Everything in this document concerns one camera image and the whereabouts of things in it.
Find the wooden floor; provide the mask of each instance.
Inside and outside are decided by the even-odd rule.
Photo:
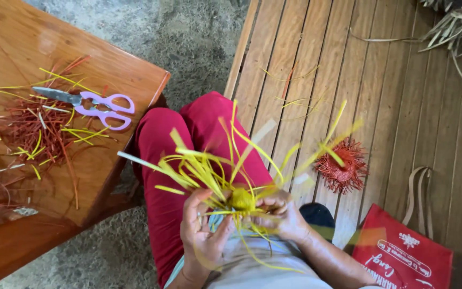
[[[316,201],[330,209],[336,219],[333,243],[341,248],[373,203],[401,220],[409,174],[415,167],[432,167],[434,240],[455,252],[451,288],[462,288],[462,80],[446,47],[418,52],[425,43],[369,43],[352,35],[424,35],[436,14],[415,2],[252,0],[253,17],[244,24],[225,96],[238,101],[239,120],[251,135],[270,119],[278,122],[259,142],[275,163],[302,142],[284,175],[315,152],[343,100],[347,106],[336,133],[363,119],[352,135],[369,152],[362,191],[334,194],[314,173],[316,184],[310,188],[285,187],[299,205]],[[285,82],[261,68],[286,79],[296,62],[295,79],[319,68],[288,87],[286,100],[304,99],[298,102],[302,105],[283,108],[284,101],[276,97],[283,97]],[[307,105],[320,98],[318,111],[306,116]],[[416,230],[416,224],[414,218],[409,227]]]

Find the yellow woven object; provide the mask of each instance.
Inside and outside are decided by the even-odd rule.
[[[293,155],[296,154],[298,149],[300,148],[301,144],[296,144],[292,149],[289,150],[288,154],[286,155],[285,160],[283,161],[281,167],[276,166],[276,164],[270,158],[270,155],[266,154],[260,147],[258,147],[253,141],[251,141],[246,135],[241,134],[235,127],[234,127],[234,119],[236,113],[236,102],[233,105],[233,115],[230,121],[230,131],[228,130],[228,126],[224,122],[223,118],[220,118],[219,121],[224,128],[224,131],[228,137],[228,145],[229,145],[229,152],[230,152],[230,159],[226,159],[223,157],[215,156],[207,152],[198,152],[190,150],[186,147],[185,143],[181,139],[181,136],[173,129],[170,132],[170,137],[176,144],[176,154],[174,155],[167,155],[162,157],[157,165],[134,157],[132,155],[126,154],[124,152],[118,152],[119,156],[125,157],[131,161],[135,161],[140,163],[146,167],[149,167],[153,170],[158,172],[162,172],[168,176],[170,176],[175,182],[180,184],[183,188],[187,190],[193,190],[197,188],[209,188],[212,189],[215,196],[210,197],[205,202],[208,204],[210,208],[213,208],[213,212],[206,213],[205,215],[215,215],[215,214],[232,214],[234,218],[234,223],[238,230],[238,234],[242,239],[243,243],[245,244],[247,251],[251,254],[251,256],[258,261],[259,263],[276,269],[284,269],[284,270],[292,270],[297,271],[291,268],[283,268],[277,266],[271,266],[260,259],[258,259],[253,252],[251,252],[243,238],[241,233],[242,229],[250,230],[252,235],[259,236],[267,240],[270,244],[274,244],[269,238],[267,233],[275,233],[271,230],[267,230],[266,228],[262,228],[259,226],[255,226],[252,223],[243,223],[242,218],[240,216],[260,216],[263,218],[271,218],[268,215],[268,212],[264,211],[261,208],[256,207],[256,201],[262,197],[268,196],[277,192],[277,190],[284,185],[285,182],[291,181],[293,177],[296,177],[300,174],[303,174],[304,171],[311,166],[311,164],[317,160],[319,157],[324,155],[327,152],[332,151],[332,148],[340,141],[345,139],[349,136],[354,130],[356,130],[361,123],[356,122],[353,126],[347,130],[344,134],[338,136],[338,138],[331,141],[331,136],[334,133],[334,130],[337,126],[337,123],[343,113],[345,108],[346,102],[344,101],[341,105],[341,108],[338,112],[337,118],[334,123],[331,125],[329,130],[329,134],[326,136],[325,140],[318,144],[318,150],[315,152],[309,159],[307,159],[301,166],[299,166],[293,175],[286,175],[283,176],[281,171],[285,167],[288,162],[288,159]],[[246,149],[240,154],[236,146],[236,139],[241,138],[245,142],[248,143]],[[276,176],[274,177],[274,182],[270,185],[266,185],[263,187],[253,187],[250,178],[245,170],[242,167],[243,161],[247,158],[247,156],[252,152],[253,149],[256,149],[258,153],[264,156],[269,162],[273,169],[277,172]],[[342,160],[335,154],[333,155],[338,163],[343,163]],[[179,160],[180,163],[178,167],[172,167],[170,165],[171,161]],[[215,172],[212,168],[212,164],[216,164],[219,166],[220,172]],[[233,169],[233,173],[231,176],[226,176],[223,173],[222,165],[230,165]],[[235,177],[240,174],[244,177],[247,184],[240,184],[236,187],[234,186],[234,179]],[[176,193],[176,194],[184,194],[183,191],[173,189],[166,186],[156,186],[155,188]],[[230,197],[226,198],[224,192],[231,191]]]

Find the person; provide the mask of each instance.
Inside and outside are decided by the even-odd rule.
[[[176,129],[188,149],[230,159],[222,123],[230,131],[232,120],[233,103],[216,92],[199,97],[179,113],[153,108],[138,124],[135,141],[138,156],[157,164],[162,156],[176,154],[176,145],[170,137],[170,132]],[[236,119],[234,127],[248,135]],[[239,152],[247,147],[239,137],[235,142]],[[174,160],[170,164],[177,168],[179,162]],[[257,151],[247,157],[243,167],[255,187],[272,183]],[[222,169],[225,176],[231,176],[231,166]],[[231,215],[224,217],[214,232],[209,230],[208,219],[200,221],[201,213],[208,209],[203,200],[212,194],[210,190],[187,192],[169,176],[146,167],[136,168],[136,174],[144,183],[149,238],[161,288],[378,288],[358,262],[311,228],[307,220],[312,218],[317,219],[313,224],[334,226],[332,216],[322,205],[307,205],[306,211],[310,213],[303,216],[285,191],[260,199],[257,207],[269,206],[278,221],[263,218],[251,221],[277,229],[279,240],[269,245],[265,239],[245,235],[244,244],[237,236]],[[238,175],[234,183],[246,181]],[[157,185],[186,194],[166,192],[155,188]],[[249,250],[266,265],[253,259]]]

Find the scissor blade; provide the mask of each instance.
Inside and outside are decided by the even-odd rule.
[[[56,100],[63,101],[63,102],[72,103],[73,106],[75,107],[77,107],[78,105],[81,105],[81,100],[82,100],[81,95],[72,95],[70,93],[63,92],[58,89],[41,88],[38,86],[34,86],[32,88],[37,93],[40,93],[45,97],[56,99]]]

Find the scissors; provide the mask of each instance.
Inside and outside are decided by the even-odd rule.
[[[34,86],[32,87],[33,90],[35,90],[37,93],[42,94],[45,97],[63,101],[63,102],[68,102],[72,103],[74,106],[74,109],[81,113],[82,115],[87,115],[87,116],[97,116],[103,123],[105,127],[110,127],[111,130],[114,131],[120,131],[128,127],[128,125],[131,123],[131,119],[129,117],[119,115],[117,112],[125,112],[125,113],[134,113],[134,104],[132,99],[129,96],[123,95],[123,94],[114,94],[109,97],[101,97],[95,93],[92,92],[81,92],[79,95],[73,95],[67,92],[63,92],[58,89],[48,89],[48,88],[41,88],[39,86]],[[123,108],[119,105],[114,104],[112,101],[115,98],[124,98],[129,102],[129,108]],[[82,105],[82,100],[83,99],[91,99],[92,103],[97,105],[97,104],[103,104],[107,108],[111,109],[110,111],[100,111],[97,108],[91,107],[90,109],[86,109]],[[124,124],[121,125],[120,127],[111,127],[106,123],[106,118],[116,118],[124,121]]]

